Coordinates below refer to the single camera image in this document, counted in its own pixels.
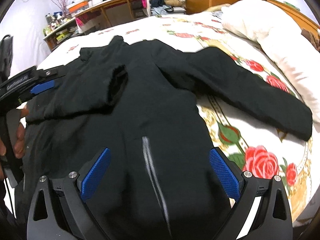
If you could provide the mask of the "left hand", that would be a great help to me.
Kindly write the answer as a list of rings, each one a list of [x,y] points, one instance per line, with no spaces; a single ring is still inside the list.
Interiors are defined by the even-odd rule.
[[[26,107],[19,109],[19,111],[21,114],[20,119],[26,117],[29,114],[29,110]],[[14,154],[17,159],[22,159],[22,157],[25,155],[25,127],[21,124],[21,122],[19,123],[19,126],[17,128],[16,137],[17,140],[15,145],[13,146]],[[5,156],[6,152],[6,146],[1,141],[1,157]],[[1,166],[1,181],[5,178],[6,175],[4,174],[3,168]]]

